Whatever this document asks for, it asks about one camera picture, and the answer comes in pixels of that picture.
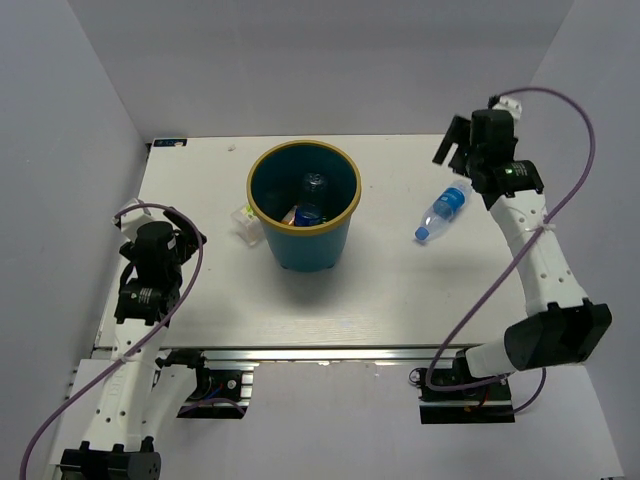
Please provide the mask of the large blue label water bottle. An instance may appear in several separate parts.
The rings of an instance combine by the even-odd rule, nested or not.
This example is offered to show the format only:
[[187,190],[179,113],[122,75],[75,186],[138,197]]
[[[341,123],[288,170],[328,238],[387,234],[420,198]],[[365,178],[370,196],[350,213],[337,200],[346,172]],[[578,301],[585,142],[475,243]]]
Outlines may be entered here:
[[443,235],[469,203],[471,195],[471,184],[466,180],[457,180],[449,185],[424,212],[414,239],[426,244]]

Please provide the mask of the orange juice bottle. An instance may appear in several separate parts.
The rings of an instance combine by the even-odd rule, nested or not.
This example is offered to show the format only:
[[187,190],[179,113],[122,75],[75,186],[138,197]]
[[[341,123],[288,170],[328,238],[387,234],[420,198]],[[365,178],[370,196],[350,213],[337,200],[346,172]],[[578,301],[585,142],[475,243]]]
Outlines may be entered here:
[[293,205],[286,215],[282,218],[281,223],[284,225],[293,226],[295,224],[297,206]]

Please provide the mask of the small clear blue label bottle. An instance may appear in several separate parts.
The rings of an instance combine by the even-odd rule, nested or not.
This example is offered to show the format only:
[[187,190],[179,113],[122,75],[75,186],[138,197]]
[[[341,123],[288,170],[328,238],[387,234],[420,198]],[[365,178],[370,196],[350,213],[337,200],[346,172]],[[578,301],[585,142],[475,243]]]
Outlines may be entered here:
[[324,222],[328,180],[319,173],[307,173],[302,178],[294,215],[297,227],[312,227]]

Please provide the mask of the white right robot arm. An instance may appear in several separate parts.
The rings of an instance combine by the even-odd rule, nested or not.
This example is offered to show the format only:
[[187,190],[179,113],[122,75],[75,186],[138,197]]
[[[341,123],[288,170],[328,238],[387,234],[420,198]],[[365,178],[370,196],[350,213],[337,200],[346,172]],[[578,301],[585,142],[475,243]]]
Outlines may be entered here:
[[471,181],[512,253],[525,296],[525,319],[496,341],[457,353],[453,390],[472,399],[508,374],[585,362],[612,323],[576,280],[549,222],[544,184],[529,160],[514,157],[515,121],[504,110],[454,116],[434,163]]

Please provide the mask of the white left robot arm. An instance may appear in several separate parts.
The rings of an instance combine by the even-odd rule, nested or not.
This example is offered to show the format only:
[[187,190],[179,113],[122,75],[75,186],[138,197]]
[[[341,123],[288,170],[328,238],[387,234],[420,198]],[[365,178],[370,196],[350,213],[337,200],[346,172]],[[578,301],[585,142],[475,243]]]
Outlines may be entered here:
[[110,364],[81,389],[100,396],[76,448],[66,449],[59,468],[64,479],[157,479],[161,432],[187,398],[211,387],[211,374],[196,350],[160,356],[171,318],[195,282],[183,279],[190,259],[202,261],[206,237],[185,215],[164,207],[132,203],[115,215],[127,241],[119,253],[127,264],[119,280]]

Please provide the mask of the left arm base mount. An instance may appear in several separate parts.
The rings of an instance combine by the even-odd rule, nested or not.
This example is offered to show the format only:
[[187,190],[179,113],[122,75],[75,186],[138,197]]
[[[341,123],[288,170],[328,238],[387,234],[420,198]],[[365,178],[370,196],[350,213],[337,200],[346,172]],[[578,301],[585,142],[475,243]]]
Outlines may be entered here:
[[255,366],[246,362],[209,358],[200,349],[172,349],[155,360],[159,368],[186,366],[196,387],[178,418],[242,419],[248,409]]

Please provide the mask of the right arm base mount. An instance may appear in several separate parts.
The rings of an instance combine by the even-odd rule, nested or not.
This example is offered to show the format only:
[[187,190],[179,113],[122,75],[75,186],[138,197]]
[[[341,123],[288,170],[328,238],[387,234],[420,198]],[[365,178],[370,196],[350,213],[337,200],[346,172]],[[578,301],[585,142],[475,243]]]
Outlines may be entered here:
[[428,388],[426,368],[415,368],[409,383],[419,390],[423,425],[507,424],[515,422],[507,381],[479,389],[439,392]]

